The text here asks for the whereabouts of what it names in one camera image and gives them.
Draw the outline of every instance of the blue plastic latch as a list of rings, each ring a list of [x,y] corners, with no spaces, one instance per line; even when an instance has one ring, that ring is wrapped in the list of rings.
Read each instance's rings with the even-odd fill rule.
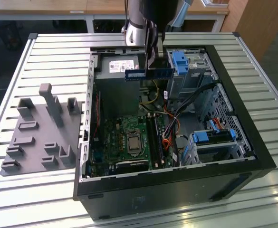
[[[188,58],[183,51],[173,51],[173,64],[175,65],[178,75],[187,74],[189,70]]]
[[[211,124],[211,127],[214,129],[214,131],[215,131],[216,133],[219,133],[219,132],[220,132],[220,131],[218,130],[218,128],[215,126],[213,120],[210,120],[210,124]]]
[[[194,139],[194,143],[198,142],[198,137],[196,133],[192,134],[192,139]]]
[[[230,129],[230,135],[231,135],[233,140],[236,139],[236,133],[235,133],[235,131],[233,129]]]
[[[195,134],[197,135],[199,142],[208,142],[209,141],[209,137],[207,136],[206,132],[195,132]]]
[[[183,160],[183,158],[185,157],[185,155],[187,154],[187,152],[188,152],[188,146],[185,147],[185,150],[184,150],[184,152],[183,152],[183,154],[182,154],[181,160]]]

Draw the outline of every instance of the orange wire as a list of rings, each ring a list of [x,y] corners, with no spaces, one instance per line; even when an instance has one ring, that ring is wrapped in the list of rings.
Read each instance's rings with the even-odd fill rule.
[[[218,118],[213,118],[213,121],[215,121],[215,122],[216,122],[216,124],[217,124],[217,126],[218,126],[218,128],[219,128],[220,130],[222,130],[222,129],[223,129],[223,127],[221,126],[220,121],[219,121],[219,119],[218,119]]]

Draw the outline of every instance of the red cable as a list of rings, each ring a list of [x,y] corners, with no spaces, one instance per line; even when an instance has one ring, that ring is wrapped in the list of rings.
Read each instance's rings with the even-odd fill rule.
[[[95,130],[95,133],[93,134],[93,139],[96,135],[96,131],[97,131],[97,127],[99,125],[99,113],[98,113],[98,97],[97,97],[97,94],[96,94],[96,130]]]

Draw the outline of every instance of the gray plastic holder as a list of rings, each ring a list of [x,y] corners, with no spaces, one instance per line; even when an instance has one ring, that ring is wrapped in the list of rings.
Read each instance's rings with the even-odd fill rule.
[[[65,165],[74,163],[74,162],[75,162],[75,158],[76,158],[76,157],[75,157],[75,154],[73,153],[72,148],[71,148],[70,145],[68,146],[68,151],[67,151],[67,153],[65,152],[65,150],[64,150],[63,147],[60,147],[60,148],[59,148],[58,157],[62,160],[62,162],[63,162]]]

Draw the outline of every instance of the aluminum extrusion table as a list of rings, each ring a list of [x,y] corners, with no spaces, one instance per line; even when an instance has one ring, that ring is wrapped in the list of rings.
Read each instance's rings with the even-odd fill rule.
[[[74,169],[0,176],[0,227],[278,226],[278,92],[242,39],[231,33],[171,33],[165,43],[215,46],[277,169],[227,200],[97,222],[80,202],[72,200]],[[60,102],[71,96],[84,102],[89,47],[124,45],[120,34],[31,36],[0,106],[0,165],[16,126],[16,105],[21,97],[44,103],[38,87],[51,83]]]

